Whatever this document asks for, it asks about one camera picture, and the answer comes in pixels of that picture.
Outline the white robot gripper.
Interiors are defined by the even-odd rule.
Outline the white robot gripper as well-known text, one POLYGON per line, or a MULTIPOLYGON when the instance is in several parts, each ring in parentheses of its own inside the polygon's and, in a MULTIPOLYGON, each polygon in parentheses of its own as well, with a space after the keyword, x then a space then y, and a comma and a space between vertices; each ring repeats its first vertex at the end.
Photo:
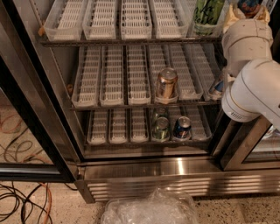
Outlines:
POLYGON ((227 72, 236 77, 251 60, 272 59, 270 48, 273 44, 272 30, 267 25, 270 14, 261 5, 259 20, 243 19, 244 13, 236 3, 229 5, 224 19, 222 48, 227 60, 227 72))

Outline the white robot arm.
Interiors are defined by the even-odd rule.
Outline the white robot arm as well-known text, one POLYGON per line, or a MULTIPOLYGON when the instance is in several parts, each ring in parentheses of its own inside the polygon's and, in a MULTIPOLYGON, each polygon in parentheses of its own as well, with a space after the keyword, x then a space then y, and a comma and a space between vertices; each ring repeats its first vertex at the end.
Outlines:
POLYGON ((263 5, 247 18, 236 3, 229 5, 222 48, 226 75, 233 77, 222 96, 222 109, 237 122, 264 116, 280 129, 280 65, 272 59, 270 14, 263 5))

